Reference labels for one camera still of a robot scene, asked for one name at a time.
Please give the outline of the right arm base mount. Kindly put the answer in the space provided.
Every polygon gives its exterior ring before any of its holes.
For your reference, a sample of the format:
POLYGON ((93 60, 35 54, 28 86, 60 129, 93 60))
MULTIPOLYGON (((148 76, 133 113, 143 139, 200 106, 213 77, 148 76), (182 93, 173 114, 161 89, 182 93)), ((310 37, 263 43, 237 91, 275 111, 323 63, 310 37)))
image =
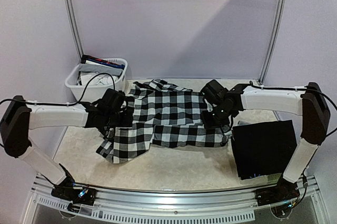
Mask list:
POLYGON ((280 180, 276 186, 260 188, 254 191, 255 199, 258 206, 265 206, 282 201, 290 201, 295 198, 294 202, 289 203, 288 208, 294 208, 305 197, 308 182, 303 182, 304 193, 300 196, 297 183, 290 183, 286 180, 280 180))

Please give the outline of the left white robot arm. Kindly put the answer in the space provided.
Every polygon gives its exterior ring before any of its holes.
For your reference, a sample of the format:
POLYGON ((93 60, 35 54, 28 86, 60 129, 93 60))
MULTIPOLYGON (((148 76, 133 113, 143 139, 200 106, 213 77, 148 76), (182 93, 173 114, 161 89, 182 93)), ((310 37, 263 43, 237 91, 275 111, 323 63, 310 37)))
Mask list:
POLYGON ((42 152, 30 139, 29 131, 47 127, 96 128, 105 140, 111 140, 117 127, 132 125, 124 92, 108 89, 102 98, 90 103, 38 103, 21 95, 8 99, 9 106, 1 119, 2 147, 7 155, 29 164, 57 187, 67 200, 78 196, 72 176, 60 164, 42 152))

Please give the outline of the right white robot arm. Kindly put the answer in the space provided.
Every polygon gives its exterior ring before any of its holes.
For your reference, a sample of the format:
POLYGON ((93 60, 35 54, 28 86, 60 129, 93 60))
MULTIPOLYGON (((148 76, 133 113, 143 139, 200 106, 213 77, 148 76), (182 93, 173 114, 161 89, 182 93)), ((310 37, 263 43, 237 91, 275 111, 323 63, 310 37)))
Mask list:
POLYGON ((244 110, 272 110, 302 116, 302 132, 279 184, 272 190, 277 201, 289 196, 318 147, 330 135, 328 132, 331 112, 327 105, 330 98, 321 92, 317 83, 296 87, 264 87, 239 83, 231 89, 213 79, 201 89, 202 97, 212 105, 203 111, 201 118, 206 129, 223 127, 244 110))

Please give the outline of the black white plaid shirt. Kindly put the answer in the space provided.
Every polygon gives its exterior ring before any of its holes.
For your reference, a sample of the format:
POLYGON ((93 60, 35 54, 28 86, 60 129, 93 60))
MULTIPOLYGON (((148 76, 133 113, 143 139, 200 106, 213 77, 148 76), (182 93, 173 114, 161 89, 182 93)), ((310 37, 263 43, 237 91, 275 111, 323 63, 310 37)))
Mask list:
POLYGON ((112 139, 104 140, 96 150, 113 164, 131 161, 152 145, 218 148, 230 136, 227 126, 205 129, 201 113, 211 106, 201 93, 162 79, 134 82, 126 102, 133 116, 131 126, 117 127, 112 139))

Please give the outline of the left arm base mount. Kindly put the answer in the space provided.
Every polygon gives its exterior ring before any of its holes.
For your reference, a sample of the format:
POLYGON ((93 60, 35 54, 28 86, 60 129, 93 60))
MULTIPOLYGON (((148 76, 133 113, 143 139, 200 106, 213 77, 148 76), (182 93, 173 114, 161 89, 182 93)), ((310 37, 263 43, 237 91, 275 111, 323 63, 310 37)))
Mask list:
POLYGON ((97 190, 85 186, 75 186, 72 180, 65 180, 54 186, 51 195, 55 198, 70 201, 73 204, 93 206, 97 190))

